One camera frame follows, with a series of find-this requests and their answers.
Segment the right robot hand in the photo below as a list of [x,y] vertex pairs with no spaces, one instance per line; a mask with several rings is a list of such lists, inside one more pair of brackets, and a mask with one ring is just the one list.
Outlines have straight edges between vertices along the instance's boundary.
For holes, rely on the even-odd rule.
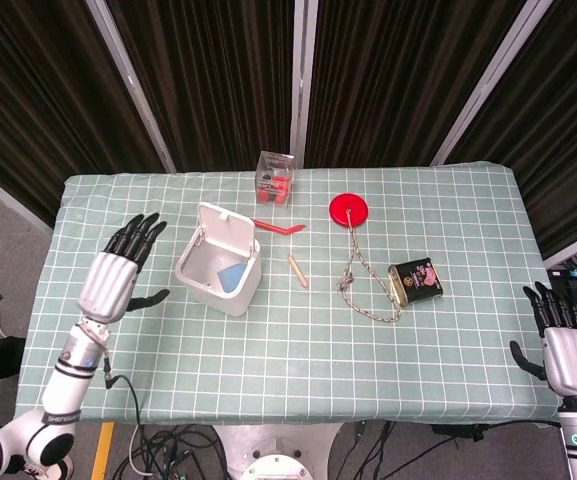
[[558,396],[577,397],[577,306],[541,282],[525,286],[523,292],[533,311],[543,362],[529,361],[514,340],[509,342],[513,360]]

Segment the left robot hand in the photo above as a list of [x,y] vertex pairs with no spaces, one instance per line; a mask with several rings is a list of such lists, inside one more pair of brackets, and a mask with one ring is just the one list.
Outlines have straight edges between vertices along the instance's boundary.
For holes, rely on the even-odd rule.
[[168,297],[167,288],[147,297],[133,296],[153,245],[167,226],[159,216],[136,215],[96,255],[78,300],[85,317],[101,324],[116,323],[126,312],[154,307]]

